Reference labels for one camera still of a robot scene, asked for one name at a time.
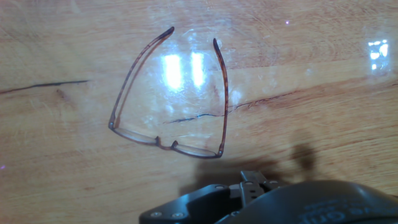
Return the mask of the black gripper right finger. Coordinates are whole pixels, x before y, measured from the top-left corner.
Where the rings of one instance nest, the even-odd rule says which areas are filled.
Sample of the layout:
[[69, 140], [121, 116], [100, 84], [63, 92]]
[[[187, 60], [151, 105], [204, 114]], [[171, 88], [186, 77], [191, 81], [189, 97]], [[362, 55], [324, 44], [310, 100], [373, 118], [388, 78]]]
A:
[[239, 184], [242, 206], [247, 206], [261, 195], [282, 187], [280, 180], [265, 178], [260, 171], [241, 171], [242, 181]]

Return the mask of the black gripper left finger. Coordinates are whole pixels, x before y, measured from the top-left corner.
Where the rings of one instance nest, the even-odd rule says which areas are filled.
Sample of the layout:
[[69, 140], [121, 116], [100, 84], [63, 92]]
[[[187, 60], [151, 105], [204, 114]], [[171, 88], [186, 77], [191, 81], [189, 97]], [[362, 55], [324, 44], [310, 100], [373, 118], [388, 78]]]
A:
[[139, 224], [216, 223], [241, 208], [238, 190], [212, 184], [143, 212]]

